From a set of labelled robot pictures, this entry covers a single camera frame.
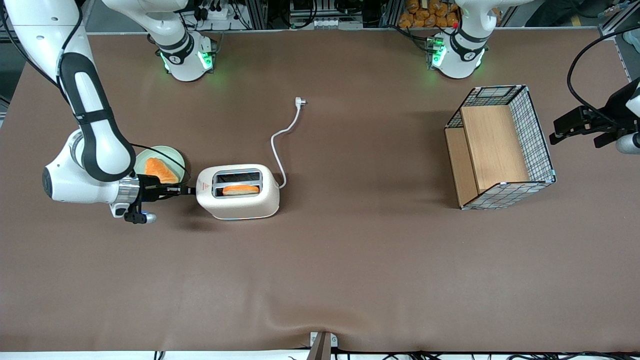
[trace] metal grid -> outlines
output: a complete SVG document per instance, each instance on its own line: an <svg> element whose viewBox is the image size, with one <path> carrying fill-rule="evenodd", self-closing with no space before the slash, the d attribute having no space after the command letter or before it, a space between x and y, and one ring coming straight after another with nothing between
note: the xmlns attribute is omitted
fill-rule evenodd
<svg viewBox="0 0 640 360"><path fill-rule="evenodd" d="M555 182L556 172L551 165L545 135L540 128L536 111L533 109L529 89L519 92L509 103L509 108L511 108L529 178L532 181Z"/></svg>
<svg viewBox="0 0 640 360"><path fill-rule="evenodd" d="M474 88L445 127L462 127L460 108L464 106L507 105L513 96L524 87L524 85L514 85Z"/></svg>
<svg viewBox="0 0 640 360"><path fill-rule="evenodd" d="M534 193L546 188L552 183L500 183L483 192L462 207L462 210L470 209L504 209L516 202L531 196Z"/></svg>
<svg viewBox="0 0 640 360"><path fill-rule="evenodd" d="M520 148L531 181L499 183L461 207L468 209L503 209L531 196L556 181L556 172L533 108L529 89L525 85L486 86L471 90L464 106L508 105L518 134ZM446 127L463 127L460 108Z"/></svg>

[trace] green led light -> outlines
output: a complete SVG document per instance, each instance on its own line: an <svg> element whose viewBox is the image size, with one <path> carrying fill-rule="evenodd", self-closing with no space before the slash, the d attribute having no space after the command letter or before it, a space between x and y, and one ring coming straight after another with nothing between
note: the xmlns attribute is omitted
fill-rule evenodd
<svg viewBox="0 0 640 360"><path fill-rule="evenodd" d="M447 47L446 46L442 46L440 47L440 50L438 50L438 52L433 56L433 66L439 67L440 65L442 65L442 60L444 59L444 56L447 54Z"/></svg>
<svg viewBox="0 0 640 360"><path fill-rule="evenodd" d="M480 66L480 63L482 63L482 55L484 55L484 49L480 52L480 55L478 55L478 62L476 63L476 67Z"/></svg>
<svg viewBox="0 0 640 360"><path fill-rule="evenodd" d="M202 62L202 66L205 69L211 69L211 55L207 54L207 53L201 53L200 51L198 52L198 57L200 58L200 62Z"/></svg>
<svg viewBox="0 0 640 360"><path fill-rule="evenodd" d="M166 63L166 58L164 58L164 54L160 53L160 57L162 58L162 61L164 63L164 68L169 71L169 65Z"/></svg>

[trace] brown tabletop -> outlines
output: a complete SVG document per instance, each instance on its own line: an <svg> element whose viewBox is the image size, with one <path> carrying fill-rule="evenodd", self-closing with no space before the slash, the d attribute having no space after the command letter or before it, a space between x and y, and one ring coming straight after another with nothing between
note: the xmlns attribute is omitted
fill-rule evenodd
<svg viewBox="0 0 640 360"><path fill-rule="evenodd" d="M144 36L91 37L131 142L206 167L277 166L264 220L222 222L194 197L132 225L53 202L41 173L76 125L24 72L0 129L0 350L302 347L326 329L359 351L640 350L640 157L586 136L551 148L558 183L500 211L461 211L443 127L473 86L529 85L544 131L576 107L565 79L596 30L497 31L473 76L426 70L394 31L227 35L216 73L179 83ZM614 44L575 87L627 83Z"/></svg>

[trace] wooden board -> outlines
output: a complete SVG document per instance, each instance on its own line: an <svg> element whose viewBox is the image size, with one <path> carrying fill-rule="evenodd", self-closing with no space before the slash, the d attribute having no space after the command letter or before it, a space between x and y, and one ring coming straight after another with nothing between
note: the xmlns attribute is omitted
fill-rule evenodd
<svg viewBox="0 0 640 360"><path fill-rule="evenodd" d="M504 181L529 181L509 106L462 107L478 193Z"/></svg>
<svg viewBox="0 0 640 360"><path fill-rule="evenodd" d="M471 165L467 137L462 127L450 127L444 129L449 148L449 158L451 159L451 169L453 170L453 180L456 183L456 193L458 194L458 204L460 207L478 196L476 188L476 177Z"/></svg>

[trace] bread slice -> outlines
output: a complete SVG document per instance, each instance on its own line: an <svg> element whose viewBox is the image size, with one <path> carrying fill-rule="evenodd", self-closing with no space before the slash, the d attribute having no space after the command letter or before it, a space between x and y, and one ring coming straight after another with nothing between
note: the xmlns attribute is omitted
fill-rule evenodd
<svg viewBox="0 0 640 360"><path fill-rule="evenodd" d="M160 183L175 184L178 183L178 177L171 171L164 161L158 158L149 158L145 163L145 174L157 176Z"/></svg>
<svg viewBox="0 0 640 360"><path fill-rule="evenodd" d="M222 189L222 195L224 196L251 195L259 192L260 188L252 185L229 185Z"/></svg>

